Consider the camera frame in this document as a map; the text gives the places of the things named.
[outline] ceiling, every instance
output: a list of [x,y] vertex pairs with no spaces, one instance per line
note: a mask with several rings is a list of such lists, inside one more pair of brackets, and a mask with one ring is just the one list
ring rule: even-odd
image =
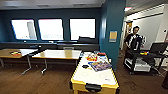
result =
[[[11,9],[56,9],[101,7],[105,0],[0,0],[0,10]],[[132,7],[125,16],[163,3],[168,0],[126,0],[126,7]]]

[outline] man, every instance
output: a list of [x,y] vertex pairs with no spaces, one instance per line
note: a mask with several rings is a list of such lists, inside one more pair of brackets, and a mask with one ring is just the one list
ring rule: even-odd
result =
[[142,40],[140,38],[140,35],[137,34],[138,31],[139,31],[139,27],[135,26],[133,28],[133,33],[129,34],[124,41],[127,46],[127,49],[125,51],[125,58],[130,58],[130,55],[127,53],[128,50],[139,50],[140,49]]
[[126,46],[127,46],[128,49],[131,49],[131,50],[134,49],[134,47],[132,47],[132,46],[133,46],[132,42],[133,42],[133,40],[134,40],[135,38],[138,38],[138,37],[140,36],[140,35],[137,34],[138,31],[139,31],[139,27],[138,27],[138,26],[135,26],[135,27],[133,28],[133,33],[132,33],[132,34],[129,34],[129,35],[126,37],[126,39],[125,39],[124,42],[126,43]]

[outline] paper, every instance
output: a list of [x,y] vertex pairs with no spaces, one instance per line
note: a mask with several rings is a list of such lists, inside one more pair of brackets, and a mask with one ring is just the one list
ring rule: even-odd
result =
[[117,31],[110,31],[109,42],[116,42],[117,39]]

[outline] person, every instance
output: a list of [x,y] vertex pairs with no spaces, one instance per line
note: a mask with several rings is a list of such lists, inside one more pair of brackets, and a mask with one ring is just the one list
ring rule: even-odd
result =
[[140,29],[139,26],[135,26],[133,28],[133,33],[129,34],[126,37],[126,39],[124,40],[124,42],[125,42],[125,44],[127,46],[126,51],[125,51],[125,58],[126,57],[130,57],[130,55],[127,53],[128,50],[140,49],[140,46],[136,46],[137,45],[137,41],[141,40],[140,39],[140,35],[137,34],[139,29]]

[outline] window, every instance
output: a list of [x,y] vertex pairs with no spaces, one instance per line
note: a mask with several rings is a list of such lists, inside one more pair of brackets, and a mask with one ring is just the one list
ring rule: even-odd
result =
[[61,19],[40,19],[39,28],[42,40],[63,40]]
[[95,38],[95,19],[70,19],[71,40],[81,37]]
[[12,20],[11,23],[16,39],[37,40],[34,28],[34,20]]

